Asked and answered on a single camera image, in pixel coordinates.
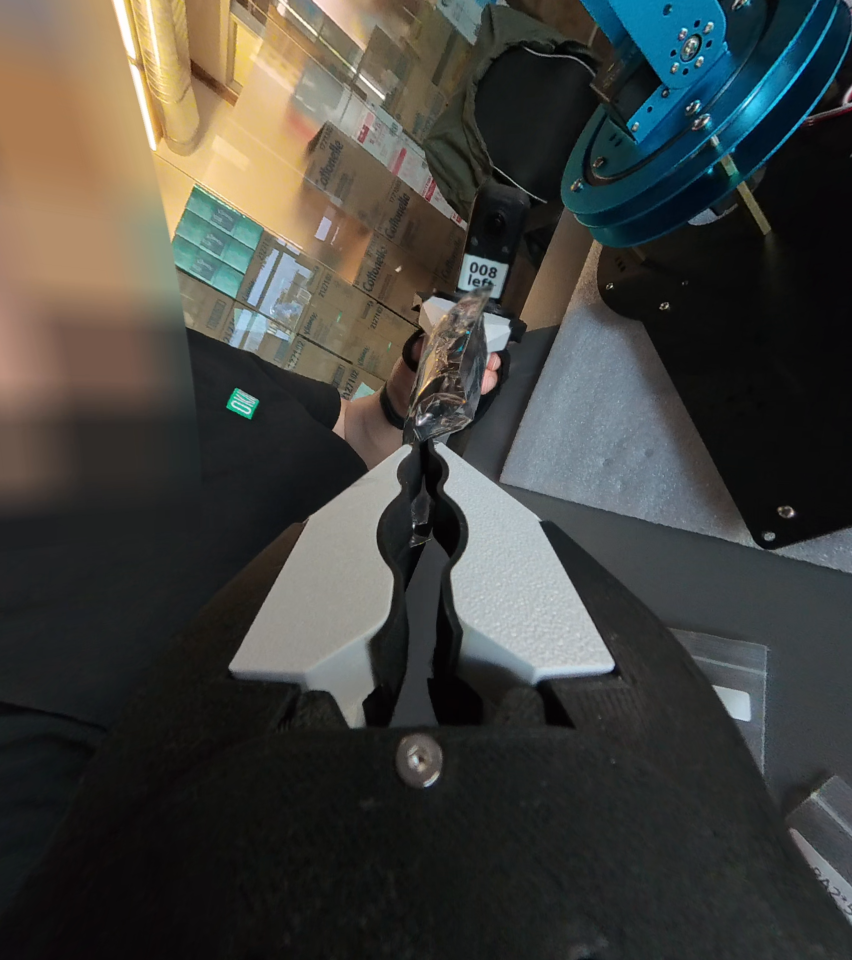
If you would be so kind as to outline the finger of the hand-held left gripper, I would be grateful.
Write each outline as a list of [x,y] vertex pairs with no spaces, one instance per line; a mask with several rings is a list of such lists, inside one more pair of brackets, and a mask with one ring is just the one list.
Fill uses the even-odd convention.
[[486,351],[501,353],[510,343],[522,342],[527,325],[519,318],[486,310],[482,315],[482,328]]
[[445,294],[432,294],[419,305],[419,326],[427,337],[432,337],[442,319],[458,304],[458,299]]

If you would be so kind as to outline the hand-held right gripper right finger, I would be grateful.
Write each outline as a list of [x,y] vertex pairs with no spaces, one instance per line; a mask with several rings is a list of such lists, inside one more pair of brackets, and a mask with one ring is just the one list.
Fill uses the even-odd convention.
[[610,675],[615,661],[543,523],[445,446],[438,507],[459,541],[448,571],[453,674],[496,702],[515,687]]

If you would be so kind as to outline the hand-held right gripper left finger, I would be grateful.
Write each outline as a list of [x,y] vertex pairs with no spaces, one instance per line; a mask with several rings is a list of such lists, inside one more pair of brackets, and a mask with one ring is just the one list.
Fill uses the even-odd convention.
[[390,635],[395,573],[379,529],[403,492],[401,446],[313,513],[230,662],[239,680],[329,693],[348,726],[390,724],[407,664]]

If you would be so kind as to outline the dark parts bag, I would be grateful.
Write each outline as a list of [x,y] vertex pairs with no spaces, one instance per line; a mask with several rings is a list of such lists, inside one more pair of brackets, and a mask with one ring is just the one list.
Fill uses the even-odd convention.
[[488,363],[483,318],[491,292],[485,285],[462,294],[433,327],[419,360],[404,431],[421,474],[411,499],[412,547],[431,537],[432,497],[425,479],[431,453],[477,416]]

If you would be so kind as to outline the blue toy robot arm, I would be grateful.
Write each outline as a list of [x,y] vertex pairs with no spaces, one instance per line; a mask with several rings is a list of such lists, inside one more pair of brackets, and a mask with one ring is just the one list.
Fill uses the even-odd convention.
[[561,198],[634,247],[745,184],[813,113],[852,39],[852,2],[588,1],[611,45]]

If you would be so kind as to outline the person's left hand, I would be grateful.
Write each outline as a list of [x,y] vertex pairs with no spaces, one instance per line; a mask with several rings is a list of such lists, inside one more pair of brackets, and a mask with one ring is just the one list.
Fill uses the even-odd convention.
[[[399,358],[384,382],[401,415],[408,413],[416,378],[417,372],[404,358]],[[333,430],[369,470],[394,454],[403,444],[403,432],[392,429],[387,424],[377,394],[353,400],[343,398]]]

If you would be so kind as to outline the scattered small clear zip bags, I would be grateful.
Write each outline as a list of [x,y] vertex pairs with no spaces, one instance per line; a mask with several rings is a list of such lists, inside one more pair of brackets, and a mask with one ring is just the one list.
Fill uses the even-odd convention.
[[[768,648],[716,635],[673,629],[713,686],[762,774],[766,774]],[[821,777],[786,818],[792,841],[852,926],[852,786]]]

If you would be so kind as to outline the black metal base plate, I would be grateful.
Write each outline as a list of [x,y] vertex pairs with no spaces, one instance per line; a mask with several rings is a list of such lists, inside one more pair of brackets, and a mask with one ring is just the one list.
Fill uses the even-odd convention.
[[805,126],[735,209],[606,247],[600,294],[640,322],[767,550],[852,529],[852,111]]

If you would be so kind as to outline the silver duct pipe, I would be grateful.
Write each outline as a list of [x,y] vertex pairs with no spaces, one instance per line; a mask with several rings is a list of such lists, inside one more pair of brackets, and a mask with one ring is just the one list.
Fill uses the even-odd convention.
[[168,150],[191,154],[200,138],[184,1],[131,1],[147,87],[159,107]]

